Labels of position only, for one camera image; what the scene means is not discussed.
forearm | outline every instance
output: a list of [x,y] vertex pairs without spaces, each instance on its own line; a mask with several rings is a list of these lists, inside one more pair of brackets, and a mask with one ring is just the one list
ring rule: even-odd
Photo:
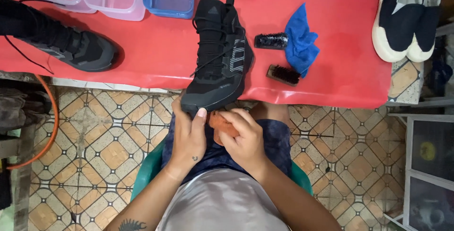
[[[184,172],[164,167],[158,175],[130,202],[104,229],[104,231],[154,231],[161,221],[170,201],[177,192]],[[134,222],[135,228],[121,227]]]
[[249,172],[264,188],[293,231],[340,231],[331,213],[270,160]]

hand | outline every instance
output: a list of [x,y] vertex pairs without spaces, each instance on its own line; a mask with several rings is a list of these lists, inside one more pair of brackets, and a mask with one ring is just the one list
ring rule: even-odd
[[207,149],[205,122],[207,110],[200,108],[194,120],[181,110],[181,96],[172,102],[175,114],[175,134],[172,156],[165,166],[167,173],[175,179],[183,180],[189,171],[198,163]]
[[220,114],[240,133],[233,138],[220,132],[220,140],[232,159],[254,176],[253,173],[264,168],[268,161],[263,147],[262,127],[243,109],[232,109]]

white sole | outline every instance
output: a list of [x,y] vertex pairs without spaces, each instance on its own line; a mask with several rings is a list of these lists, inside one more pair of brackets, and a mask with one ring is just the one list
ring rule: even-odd
[[372,27],[372,43],[374,44],[375,52],[378,56],[384,61],[387,62],[397,62],[402,60],[408,52],[408,49],[405,51],[396,51],[389,46],[388,39],[386,38],[386,32],[383,27],[378,25],[378,19],[380,17],[381,4],[383,0],[380,0],[378,3],[378,11],[375,17],[374,26]]
[[432,48],[428,52],[423,52],[418,45],[416,37],[413,36],[413,41],[412,41],[410,47],[408,48],[407,57],[408,57],[408,59],[410,59],[411,61],[414,61],[414,62],[423,62],[432,56],[432,53],[434,52],[434,48],[435,48],[435,43],[434,43],[434,45],[432,45]]

fingernail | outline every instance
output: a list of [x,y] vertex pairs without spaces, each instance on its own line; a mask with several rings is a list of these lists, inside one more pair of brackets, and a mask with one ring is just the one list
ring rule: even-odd
[[207,116],[207,110],[205,108],[200,108],[197,112],[197,116],[199,117],[206,117]]

person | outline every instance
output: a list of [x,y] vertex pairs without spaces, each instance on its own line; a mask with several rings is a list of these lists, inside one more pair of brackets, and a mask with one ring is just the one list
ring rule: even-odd
[[105,231],[340,231],[336,219],[288,176],[287,105],[259,102],[220,112],[239,131],[213,141],[201,108],[192,120],[181,95],[162,152],[162,170]]

